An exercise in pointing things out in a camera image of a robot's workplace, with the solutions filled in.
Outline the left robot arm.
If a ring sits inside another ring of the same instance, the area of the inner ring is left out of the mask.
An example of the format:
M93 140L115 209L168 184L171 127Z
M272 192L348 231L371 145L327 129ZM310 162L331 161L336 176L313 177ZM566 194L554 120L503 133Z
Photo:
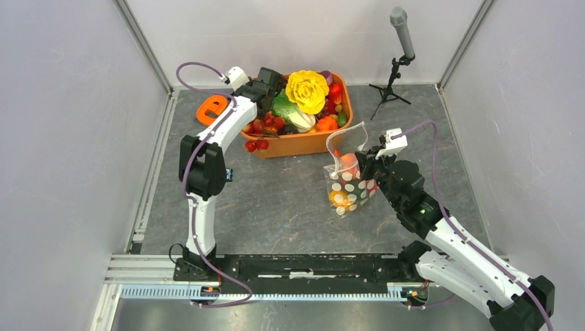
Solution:
M212 279L217 271L212 259L216 249L215 205L231 180L224 152L246 124L272 108L285 86L284 76L268 68L261 68L254 79L237 66L218 76L232 88L223 95L226 108L202 132L194 137L186 135L180 143L179 180L188 202L189 226L179 263L200 281Z

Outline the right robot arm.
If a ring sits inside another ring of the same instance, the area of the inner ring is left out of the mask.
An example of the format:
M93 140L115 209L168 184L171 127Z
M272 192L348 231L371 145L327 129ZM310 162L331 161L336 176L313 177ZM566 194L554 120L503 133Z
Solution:
M479 310L494 330L553 329L555 286L513 267L464 229L424 189L416 163L357 152L362 179L374 181L402 226L420 240L398 263L407 281L420 277L451 291Z

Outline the yellow toy mango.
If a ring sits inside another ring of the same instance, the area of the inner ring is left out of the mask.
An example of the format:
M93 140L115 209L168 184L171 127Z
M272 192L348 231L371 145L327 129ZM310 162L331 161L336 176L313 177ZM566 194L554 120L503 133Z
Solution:
M345 191L331 191L329 194L331 206L335 209L341 208L342 210L348 210L353 202L348 198L348 194Z

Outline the toy peach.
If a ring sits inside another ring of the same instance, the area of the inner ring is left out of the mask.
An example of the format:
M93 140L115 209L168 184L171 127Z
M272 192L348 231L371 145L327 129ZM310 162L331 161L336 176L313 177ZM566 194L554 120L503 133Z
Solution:
M347 153L340 157L340 170L355 175L359 172L359 163L354 153Z

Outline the clear polka-dot zip bag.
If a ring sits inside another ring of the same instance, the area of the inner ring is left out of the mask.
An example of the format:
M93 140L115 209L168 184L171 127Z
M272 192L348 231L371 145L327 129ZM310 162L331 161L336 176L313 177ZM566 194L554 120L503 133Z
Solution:
M377 194L378 187L373 180L363 180L360 171L354 176L348 172L342 172L340 170L341 161L334 155L333 150L338 150L341 155L364 152L367 142L368 133L364 122L334 133L326 140L327 151L333 158L333 164L324 166L328 200L330 202L329 194L331 191L343 190L353 202L348 210L335 209L330 203L333 214L339 218L347 217L354 211L364 207Z

